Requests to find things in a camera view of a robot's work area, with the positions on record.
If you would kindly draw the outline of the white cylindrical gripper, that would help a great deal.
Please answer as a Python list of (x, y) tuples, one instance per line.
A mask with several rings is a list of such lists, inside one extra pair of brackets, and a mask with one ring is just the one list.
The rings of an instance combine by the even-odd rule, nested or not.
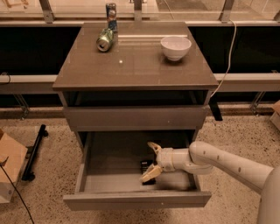
[(157, 143), (148, 142), (148, 146), (157, 154), (157, 165), (151, 164), (142, 174), (140, 181), (146, 183), (156, 178), (162, 172), (174, 172), (175, 168), (172, 162), (173, 148), (161, 148)]

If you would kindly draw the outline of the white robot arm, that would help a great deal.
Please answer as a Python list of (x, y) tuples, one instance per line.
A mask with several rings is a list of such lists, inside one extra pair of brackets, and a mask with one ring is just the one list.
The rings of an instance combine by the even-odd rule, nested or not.
[(182, 170), (191, 174), (208, 174), (213, 167), (227, 173), (260, 195), (257, 224), (280, 224), (280, 167), (270, 167), (195, 141), (188, 148), (162, 148), (148, 142), (156, 154), (140, 181), (147, 182), (162, 172)]

